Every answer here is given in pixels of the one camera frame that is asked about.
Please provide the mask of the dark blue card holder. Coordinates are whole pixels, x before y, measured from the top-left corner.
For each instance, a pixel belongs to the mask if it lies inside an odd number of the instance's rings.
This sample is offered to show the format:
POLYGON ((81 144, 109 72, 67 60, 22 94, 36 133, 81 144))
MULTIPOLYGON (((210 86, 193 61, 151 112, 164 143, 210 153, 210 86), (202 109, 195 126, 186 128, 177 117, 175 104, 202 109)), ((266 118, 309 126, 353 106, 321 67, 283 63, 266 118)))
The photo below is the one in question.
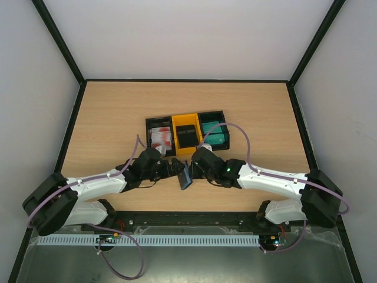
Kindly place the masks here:
POLYGON ((184 161, 182 165, 180 165, 177 177, 181 190, 186 190, 193 183, 190 175, 189 164, 187 161, 184 161))

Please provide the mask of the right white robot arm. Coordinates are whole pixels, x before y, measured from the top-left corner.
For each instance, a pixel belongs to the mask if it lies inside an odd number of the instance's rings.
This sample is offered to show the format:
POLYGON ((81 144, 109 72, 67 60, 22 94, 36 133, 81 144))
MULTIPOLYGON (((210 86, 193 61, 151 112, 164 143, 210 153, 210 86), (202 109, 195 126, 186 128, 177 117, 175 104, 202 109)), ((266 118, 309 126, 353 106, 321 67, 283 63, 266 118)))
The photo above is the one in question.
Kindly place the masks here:
POLYGON ((336 225, 343 193, 319 169, 304 174, 250 167, 244 160, 224 161, 205 147, 197 149, 191 160, 204 177, 221 187, 264 190, 286 197, 261 204, 257 225, 264 231, 291 221, 309 221, 323 228, 336 225))

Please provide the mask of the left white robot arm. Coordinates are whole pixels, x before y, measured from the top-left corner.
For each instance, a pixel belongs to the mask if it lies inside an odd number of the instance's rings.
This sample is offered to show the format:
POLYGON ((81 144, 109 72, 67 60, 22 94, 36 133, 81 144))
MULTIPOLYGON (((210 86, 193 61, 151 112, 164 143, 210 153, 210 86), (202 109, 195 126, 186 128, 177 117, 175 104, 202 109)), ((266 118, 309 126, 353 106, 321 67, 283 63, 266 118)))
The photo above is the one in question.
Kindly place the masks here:
POLYGON ((164 160, 154 148, 105 173, 66 178, 60 172, 47 177, 22 203, 28 226, 47 236, 64 226, 109 223, 112 207, 100 197, 139 188, 143 181, 157 183, 177 176, 186 163, 175 157, 164 160))

